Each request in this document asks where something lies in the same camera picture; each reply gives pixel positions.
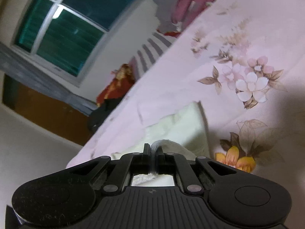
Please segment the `cream knitted sweater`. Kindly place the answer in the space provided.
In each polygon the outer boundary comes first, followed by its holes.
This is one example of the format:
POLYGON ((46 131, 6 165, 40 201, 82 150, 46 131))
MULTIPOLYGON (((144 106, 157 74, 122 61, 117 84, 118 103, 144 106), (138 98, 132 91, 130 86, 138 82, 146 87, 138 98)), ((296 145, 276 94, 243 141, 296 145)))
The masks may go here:
POLYGON ((177 113, 161 118, 159 122, 148 126, 144 136, 124 151, 111 153, 113 160, 132 152, 143 152, 144 144, 152 149, 162 146, 164 153, 173 152, 195 160, 196 157, 210 157, 207 127, 202 105, 191 102, 177 113))

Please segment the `pile of folded clothes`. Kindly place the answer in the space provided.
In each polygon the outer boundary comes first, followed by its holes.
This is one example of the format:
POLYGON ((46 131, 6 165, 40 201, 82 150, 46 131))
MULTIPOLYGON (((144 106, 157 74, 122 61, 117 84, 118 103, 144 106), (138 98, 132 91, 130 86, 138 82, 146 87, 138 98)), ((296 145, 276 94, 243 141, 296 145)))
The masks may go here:
POLYGON ((160 0, 156 11, 157 32, 177 37, 214 0, 160 0))

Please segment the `black garment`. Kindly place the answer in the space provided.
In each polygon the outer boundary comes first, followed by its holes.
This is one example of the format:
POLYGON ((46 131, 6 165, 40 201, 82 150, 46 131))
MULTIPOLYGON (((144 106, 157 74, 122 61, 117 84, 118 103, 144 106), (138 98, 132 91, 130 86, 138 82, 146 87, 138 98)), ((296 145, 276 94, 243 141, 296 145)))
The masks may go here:
POLYGON ((103 104, 98 109, 92 111, 92 113, 89 115, 87 123, 88 129, 92 133, 95 133, 122 100, 123 97, 105 99, 103 104))

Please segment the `brown wooden door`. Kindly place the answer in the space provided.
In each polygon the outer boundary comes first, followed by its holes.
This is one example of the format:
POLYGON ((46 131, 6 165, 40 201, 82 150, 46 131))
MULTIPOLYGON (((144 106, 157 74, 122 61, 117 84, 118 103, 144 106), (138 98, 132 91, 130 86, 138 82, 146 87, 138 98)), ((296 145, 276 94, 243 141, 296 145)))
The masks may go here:
POLYGON ((93 133, 88 116, 66 103, 43 95, 4 75, 2 102, 32 123, 78 145, 85 145, 93 133))

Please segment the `red orange patterned cloth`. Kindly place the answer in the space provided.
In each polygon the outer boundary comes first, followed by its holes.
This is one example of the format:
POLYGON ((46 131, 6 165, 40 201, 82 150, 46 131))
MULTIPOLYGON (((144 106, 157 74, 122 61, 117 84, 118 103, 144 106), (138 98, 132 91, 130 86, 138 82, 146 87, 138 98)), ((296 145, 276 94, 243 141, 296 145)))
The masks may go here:
POLYGON ((98 107, 106 100, 123 98, 136 82, 132 68, 128 64, 121 65, 113 74, 112 81, 96 98, 98 107))

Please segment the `grey white striped cloth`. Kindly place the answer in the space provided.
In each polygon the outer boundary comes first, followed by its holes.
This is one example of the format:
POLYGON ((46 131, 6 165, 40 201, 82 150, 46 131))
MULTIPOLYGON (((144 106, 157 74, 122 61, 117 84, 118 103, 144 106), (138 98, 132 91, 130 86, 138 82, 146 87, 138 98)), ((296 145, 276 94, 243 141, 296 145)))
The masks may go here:
POLYGON ((147 41, 142 44, 128 63, 136 81, 155 64, 175 40, 175 37, 165 36, 161 33, 154 32, 147 41))

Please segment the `pink floral bed sheet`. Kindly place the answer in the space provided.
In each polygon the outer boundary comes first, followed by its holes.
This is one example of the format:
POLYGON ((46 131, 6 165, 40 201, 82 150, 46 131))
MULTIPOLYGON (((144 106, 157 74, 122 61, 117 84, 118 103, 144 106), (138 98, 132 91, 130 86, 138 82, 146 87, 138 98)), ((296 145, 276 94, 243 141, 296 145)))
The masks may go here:
POLYGON ((216 0, 69 165, 126 150, 191 102, 203 107, 210 158, 284 186, 286 223, 304 228, 304 0, 216 0))

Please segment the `left grey curtain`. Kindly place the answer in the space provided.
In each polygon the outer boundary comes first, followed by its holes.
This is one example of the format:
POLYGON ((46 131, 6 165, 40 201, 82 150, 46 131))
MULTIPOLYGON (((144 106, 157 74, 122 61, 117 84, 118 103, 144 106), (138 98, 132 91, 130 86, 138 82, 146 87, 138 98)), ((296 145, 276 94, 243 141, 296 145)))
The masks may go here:
POLYGON ((68 104, 86 116, 97 109, 95 103, 74 94, 4 44, 1 44, 1 71, 43 95, 68 104))

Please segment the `aluminium framed window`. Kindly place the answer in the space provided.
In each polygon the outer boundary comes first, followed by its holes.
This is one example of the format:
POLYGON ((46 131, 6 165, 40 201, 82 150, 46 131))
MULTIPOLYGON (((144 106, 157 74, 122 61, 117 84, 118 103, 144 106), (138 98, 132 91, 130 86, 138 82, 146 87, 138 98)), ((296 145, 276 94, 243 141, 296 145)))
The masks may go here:
POLYGON ((30 61, 79 87, 127 63, 156 27, 153 0, 14 0, 11 44, 30 61))

